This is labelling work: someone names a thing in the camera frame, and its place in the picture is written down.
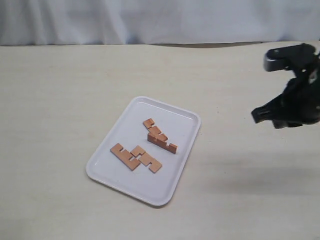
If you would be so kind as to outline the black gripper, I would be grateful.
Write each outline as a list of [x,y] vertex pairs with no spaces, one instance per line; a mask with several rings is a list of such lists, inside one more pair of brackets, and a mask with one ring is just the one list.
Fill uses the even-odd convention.
[[320,121],[320,58],[312,57],[312,62],[302,69],[294,70],[284,91],[285,97],[277,96],[265,105],[256,107],[251,116],[256,124],[272,121],[275,129],[297,128]]

